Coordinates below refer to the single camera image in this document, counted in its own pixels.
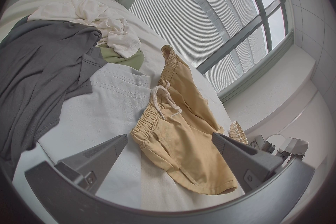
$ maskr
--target pile of clothes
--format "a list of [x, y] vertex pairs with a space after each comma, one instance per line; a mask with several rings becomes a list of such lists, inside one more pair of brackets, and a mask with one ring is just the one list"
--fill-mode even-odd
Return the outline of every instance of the pile of clothes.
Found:
[[223, 128], [187, 64], [169, 45], [162, 54], [165, 67], [151, 89], [139, 71], [144, 54], [136, 33], [94, 0], [50, 3], [20, 20], [0, 43], [0, 156], [9, 176], [37, 141], [56, 163], [128, 133], [103, 182], [111, 191], [100, 197], [111, 201], [125, 185], [141, 188], [141, 151], [191, 191], [235, 190], [211, 142]]

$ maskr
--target drawstring knot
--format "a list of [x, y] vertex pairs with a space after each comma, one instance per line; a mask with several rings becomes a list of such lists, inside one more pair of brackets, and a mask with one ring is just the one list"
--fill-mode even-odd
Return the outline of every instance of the drawstring knot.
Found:
[[165, 80], [165, 82], [167, 83], [166, 87], [163, 87], [162, 85], [160, 85], [160, 86], [156, 86], [156, 87], [154, 87], [154, 88], [152, 89], [152, 91], [151, 91], [151, 95], [153, 96], [154, 106], [155, 106], [157, 112], [161, 115], [161, 117], [162, 117], [164, 120], [165, 120], [166, 118], [164, 117], [164, 115], [163, 115], [162, 112], [161, 112], [161, 109], [159, 108], [157, 95], [159, 95], [159, 96], [162, 95], [163, 97], [165, 97], [166, 100], [167, 100], [167, 102], [170, 104], [170, 106], [171, 106], [173, 109], [177, 110], [177, 112], [176, 112], [175, 114], [171, 115], [171, 117], [173, 117], [173, 116], [175, 116], [175, 115], [177, 115], [177, 114], [182, 113], [182, 109], [181, 109], [179, 106], [177, 106], [177, 105], [175, 104], [174, 100], [171, 98], [170, 93], [169, 93], [168, 90], [167, 90], [167, 89], [169, 88], [169, 86], [170, 86], [170, 83], [169, 83], [167, 80]]

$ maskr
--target mattress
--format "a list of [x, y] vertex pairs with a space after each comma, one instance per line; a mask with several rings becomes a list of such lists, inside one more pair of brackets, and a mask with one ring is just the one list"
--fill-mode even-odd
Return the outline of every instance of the mattress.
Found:
[[[3, 13], [0, 20], [0, 41], [21, 18], [33, 13], [39, 6], [50, 2], [65, 1], [69, 0], [20, 0], [16, 2]], [[140, 39], [141, 50], [145, 55], [140, 71], [150, 77], [150, 87], [155, 87], [165, 64], [161, 47], [166, 45], [167, 42], [155, 33], [149, 25], [116, 1], [97, 1], [114, 8], [133, 27]], [[227, 130], [229, 130], [231, 120], [212, 85], [183, 55], [175, 48], [174, 50], [190, 67], [195, 85], [203, 98], [208, 100], [209, 108], [217, 122], [224, 127], [224, 134], [228, 135]], [[209, 196], [191, 192], [175, 183], [164, 170], [152, 164], [144, 154], [141, 155], [141, 209], [150, 211], [188, 211], [222, 204], [241, 195], [243, 195], [243, 192], [240, 187], [232, 193], [222, 195]]]

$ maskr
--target woven basket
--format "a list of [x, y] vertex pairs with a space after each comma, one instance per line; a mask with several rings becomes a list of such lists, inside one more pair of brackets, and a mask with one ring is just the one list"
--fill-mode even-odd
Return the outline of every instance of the woven basket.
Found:
[[246, 135], [237, 121], [231, 123], [229, 136], [239, 142], [248, 144]]

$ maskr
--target dark gray t-shirt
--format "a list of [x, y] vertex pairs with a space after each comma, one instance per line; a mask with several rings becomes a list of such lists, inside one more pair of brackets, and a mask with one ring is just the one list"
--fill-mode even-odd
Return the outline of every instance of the dark gray t-shirt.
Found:
[[91, 93], [107, 62], [92, 26], [20, 20], [0, 43], [0, 156], [12, 179], [23, 151], [58, 124], [63, 101]]

